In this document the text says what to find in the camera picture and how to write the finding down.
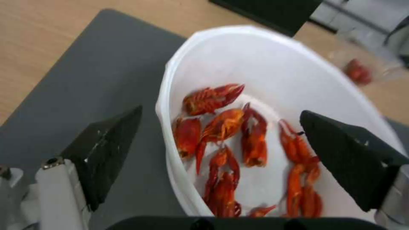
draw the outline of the cooked crayfish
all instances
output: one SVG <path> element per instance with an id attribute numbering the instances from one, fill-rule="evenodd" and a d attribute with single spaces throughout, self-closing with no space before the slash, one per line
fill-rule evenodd
<path id="1" fill-rule="evenodd" d="M 241 147 L 244 164 L 247 167 L 264 167 L 267 164 L 267 122 L 260 113 L 250 108 L 250 103 L 244 106 L 243 112 Z"/>
<path id="2" fill-rule="evenodd" d="M 196 173 L 198 175 L 207 143 L 224 141 L 235 135 L 243 123 L 243 115 L 243 110 L 233 108 L 223 111 L 208 123 L 202 132 L 202 137 L 196 150 Z"/>
<path id="3" fill-rule="evenodd" d="M 295 164 L 308 161 L 311 158 L 311 152 L 301 137 L 304 132 L 295 132 L 291 125 L 284 119 L 279 121 L 279 127 L 280 141 L 288 159 Z"/>
<path id="4" fill-rule="evenodd" d="M 224 172 L 211 193 L 208 206 L 217 217 L 238 217 L 241 205 L 234 197 L 234 176 Z"/>
<path id="5" fill-rule="evenodd" d="M 272 205 L 269 207 L 259 207 L 256 208 L 255 210 L 253 210 L 249 217 L 263 217 L 265 215 L 267 215 L 267 213 L 269 213 L 271 210 L 273 210 L 274 208 L 276 208 L 277 205 Z"/>
<path id="6" fill-rule="evenodd" d="M 205 113 L 215 114 L 215 110 L 227 106 L 243 92 L 244 85 L 227 84 L 216 88 L 204 88 L 187 95 L 183 99 L 183 108 L 190 116 Z"/>
<path id="7" fill-rule="evenodd" d="M 287 215 L 298 217 L 301 210 L 304 217 L 319 217 L 322 200 L 313 188 L 320 175 L 319 158 L 311 155 L 308 145 L 301 138 L 303 132 L 296 133 L 285 120 L 280 120 L 279 126 L 281 144 L 288 159 L 295 164 L 288 175 Z M 304 187 L 301 185 L 303 173 L 307 173 Z"/>
<path id="8" fill-rule="evenodd" d="M 301 176 L 307 173 L 304 187 Z M 298 217 L 301 210 L 303 217 L 319 217 L 322 212 L 322 200 L 313 188 L 320 170 L 318 158 L 312 157 L 308 164 L 296 164 L 290 171 L 287 181 L 287 215 Z"/>
<path id="9" fill-rule="evenodd" d="M 240 179 L 240 168 L 230 148 L 225 146 L 219 149 L 216 155 L 210 160 L 209 178 L 206 182 L 206 190 L 203 197 L 203 200 L 206 203 L 208 203 L 210 194 L 217 183 L 219 177 L 219 168 L 224 166 L 225 164 L 228 164 L 230 169 L 233 171 L 233 185 L 234 189 L 237 188 L 238 181 Z"/>
<path id="10" fill-rule="evenodd" d="M 218 178 L 219 168 L 228 164 L 232 174 L 224 172 L 221 179 Z M 219 149 L 210 160 L 209 179 L 206 183 L 203 200 L 215 216 L 235 217 L 241 213 L 241 205 L 234 199 L 234 191 L 240 179 L 240 168 L 227 147 Z"/>
<path id="11" fill-rule="evenodd" d="M 195 155 L 200 141 L 201 123 L 198 118 L 177 118 L 173 123 L 173 137 L 182 159 Z"/>

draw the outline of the black mat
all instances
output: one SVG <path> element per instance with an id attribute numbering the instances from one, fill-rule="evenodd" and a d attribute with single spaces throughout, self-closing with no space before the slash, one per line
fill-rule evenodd
<path id="1" fill-rule="evenodd" d="M 165 63 L 181 38 L 104 10 L 0 128 L 0 163 L 28 176 L 90 122 L 143 106 L 139 131 L 90 229 L 137 215 L 184 216 L 172 191 L 155 103 Z"/>

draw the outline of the white plastic bowl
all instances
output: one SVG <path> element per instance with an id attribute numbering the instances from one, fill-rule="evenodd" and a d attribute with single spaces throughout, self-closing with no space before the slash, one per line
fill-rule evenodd
<path id="1" fill-rule="evenodd" d="M 169 178 L 188 215 L 212 216 L 200 196 L 207 178 L 209 158 L 204 159 L 202 173 L 196 177 L 194 163 L 184 164 L 178 155 L 171 122 L 181 112 L 182 100 L 187 94 L 227 83 L 246 85 L 243 95 L 231 107 L 252 101 L 269 122 L 269 164 L 266 168 L 242 168 L 236 199 L 244 204 L 244 214 L 252 205 L 277 203 L 285 193 L 289 167 L 278 142 L 276 121 L 279 118 L 287 119 L 300 130 L 299 116 L 302 110 L 308 109 L 365 127 L 405 153 L 390 126 L 354 84 L 339 69 L 301 43 L 252 26 L 205 30 L 189 38 L 167 63 L 156 103 L 166 143 Z M 241 160 L 237 143 L 233 140 L 228 144 L 233 145 L 238 160 Z M 214 149 L 209 144 L 207 153 Z M 373 221 L 373 212 L 361 211 L 330 172 L 321 167 L 322 174 L 315 188 L 323 198 L 323 216 Z"/>

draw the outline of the screw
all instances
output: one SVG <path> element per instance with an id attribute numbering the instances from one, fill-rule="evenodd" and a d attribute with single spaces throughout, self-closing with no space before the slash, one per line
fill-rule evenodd
<path id="1" fill-rule="evenodd" d="M 44 162 L 41 165 L 41 168 L 43 170 L 47 170 L 47 169 L 54 168 L 56 166 L 63 165 L 63 164 L 64 164 L 64 159 L 60 156 L 57 156 L 57 157 L 48 159 L 46 162 Z"/>

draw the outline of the wooden table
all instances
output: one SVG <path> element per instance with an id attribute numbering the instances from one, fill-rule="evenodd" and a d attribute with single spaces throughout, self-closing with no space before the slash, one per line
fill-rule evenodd
<path id="1" fill-rule="evenodd" d="M 222 25 L 260 26 L 207 0 L 0 0 L 0 124 L 104 8 L 185 37 Z M 332 34 L 310 23 L 295 38 L 325 58 L 340 48 Z M 385 116 L 409 124 L 409 73 L 403 75 L 362 90 Z"/>

